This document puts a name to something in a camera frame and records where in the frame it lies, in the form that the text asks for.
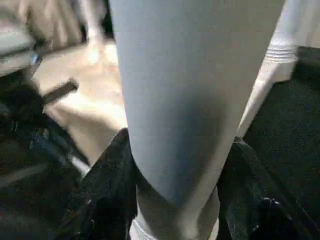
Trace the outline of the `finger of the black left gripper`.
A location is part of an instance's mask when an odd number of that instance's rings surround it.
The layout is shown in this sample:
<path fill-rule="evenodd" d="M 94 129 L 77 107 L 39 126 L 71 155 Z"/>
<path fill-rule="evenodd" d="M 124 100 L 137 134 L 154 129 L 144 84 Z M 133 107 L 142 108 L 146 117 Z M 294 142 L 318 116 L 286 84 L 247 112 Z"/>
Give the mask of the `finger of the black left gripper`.
<path fill-rule="evenodd" d="M 63 83 L 61 86 L 54 88 L 45 95 L 42 96 L 43 103 L 45 105 L 56 102 L 71 92 L 77 91 L 79 84 L 75 80 L 69 80 Z"/>

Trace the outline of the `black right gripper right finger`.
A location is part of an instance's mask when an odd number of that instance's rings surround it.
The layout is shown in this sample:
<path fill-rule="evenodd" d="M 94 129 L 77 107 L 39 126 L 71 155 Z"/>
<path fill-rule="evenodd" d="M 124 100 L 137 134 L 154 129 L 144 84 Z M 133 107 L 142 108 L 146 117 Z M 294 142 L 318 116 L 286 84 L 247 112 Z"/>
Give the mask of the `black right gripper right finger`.
<path fill-rule="evenodd" d="M 318 240 L 320 228 L 254 149 L 234 138 L 217 182 L 219 240 Z"/>

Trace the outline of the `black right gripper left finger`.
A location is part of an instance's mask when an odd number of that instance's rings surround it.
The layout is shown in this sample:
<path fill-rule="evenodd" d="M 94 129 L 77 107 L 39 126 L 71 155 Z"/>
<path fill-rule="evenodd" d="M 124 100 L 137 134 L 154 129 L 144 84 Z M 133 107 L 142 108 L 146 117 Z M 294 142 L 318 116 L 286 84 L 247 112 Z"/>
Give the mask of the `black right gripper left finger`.
<path fill-rule="evenodd" d="M 129 240 L 138 214 L 137 167 L 122 128 L 70 199 L 57 240 Z"/>

